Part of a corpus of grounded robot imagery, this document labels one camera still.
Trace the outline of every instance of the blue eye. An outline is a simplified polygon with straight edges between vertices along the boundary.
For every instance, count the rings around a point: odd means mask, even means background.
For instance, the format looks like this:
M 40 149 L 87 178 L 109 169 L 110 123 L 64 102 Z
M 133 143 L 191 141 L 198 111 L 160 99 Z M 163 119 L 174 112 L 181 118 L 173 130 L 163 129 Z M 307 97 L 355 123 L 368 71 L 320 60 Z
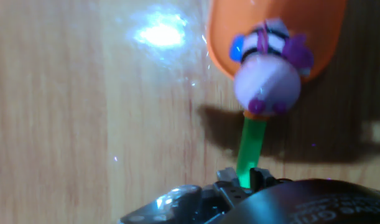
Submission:
M 235 62 L 241 61 L 244 39 L 244 35 L 237 35 L 231 44 L 231 48 L 229 50 L 229 57 Z

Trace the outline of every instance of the green plastic handle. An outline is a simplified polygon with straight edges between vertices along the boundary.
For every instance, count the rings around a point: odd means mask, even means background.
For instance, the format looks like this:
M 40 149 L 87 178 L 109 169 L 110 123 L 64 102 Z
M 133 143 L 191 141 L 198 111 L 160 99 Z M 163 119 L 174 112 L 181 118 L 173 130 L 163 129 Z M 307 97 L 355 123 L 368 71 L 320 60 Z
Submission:
M 251 187 L 249 171 L 259 162 L 266 125 L 265 121 L 245 118 L 236 170 L 241 187 Z

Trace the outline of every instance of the black device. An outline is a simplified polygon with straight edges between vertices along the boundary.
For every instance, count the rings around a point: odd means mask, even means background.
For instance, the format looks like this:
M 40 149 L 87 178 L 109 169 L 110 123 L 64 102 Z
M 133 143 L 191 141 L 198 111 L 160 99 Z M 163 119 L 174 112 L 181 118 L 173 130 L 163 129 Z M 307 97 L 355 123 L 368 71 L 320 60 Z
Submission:
M 276 179 L 253 168 L 251 188 L 233 168 L 203 188 L 183 185 L 122 217 L 122 224 L 380 223 L 380 191 L 339 180 Z

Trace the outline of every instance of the wood grain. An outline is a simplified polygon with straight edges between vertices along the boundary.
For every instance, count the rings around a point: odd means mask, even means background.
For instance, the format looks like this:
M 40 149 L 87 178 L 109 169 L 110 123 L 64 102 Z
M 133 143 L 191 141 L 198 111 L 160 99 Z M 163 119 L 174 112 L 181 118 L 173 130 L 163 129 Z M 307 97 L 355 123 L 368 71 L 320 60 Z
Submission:
M 186 22 L 183 43 L 136 40 L 164 15 Z M 233 166 L 243 117 L 207 17 L 196 0 L 0 0 L 0 223 L 114 223 Z M 260 166 L 380 190 L 380 1 L 349 1 L 304 90 L 269 123 Z

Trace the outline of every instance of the toy figure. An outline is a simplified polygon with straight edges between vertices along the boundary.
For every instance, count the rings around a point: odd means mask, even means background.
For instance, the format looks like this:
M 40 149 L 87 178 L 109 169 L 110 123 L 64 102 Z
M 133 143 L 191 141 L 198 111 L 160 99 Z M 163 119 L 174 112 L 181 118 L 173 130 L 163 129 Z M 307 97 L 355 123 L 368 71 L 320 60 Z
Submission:
M 230 58 L 241 63 L 234 76 L 239 103 L 253 114 L 272 116 L 286 113 L 300 95 L 300 76 L 313 66 L 306 36 L 290 37 L 280 19 L 258 24 L 248 35 L 235 37 Z

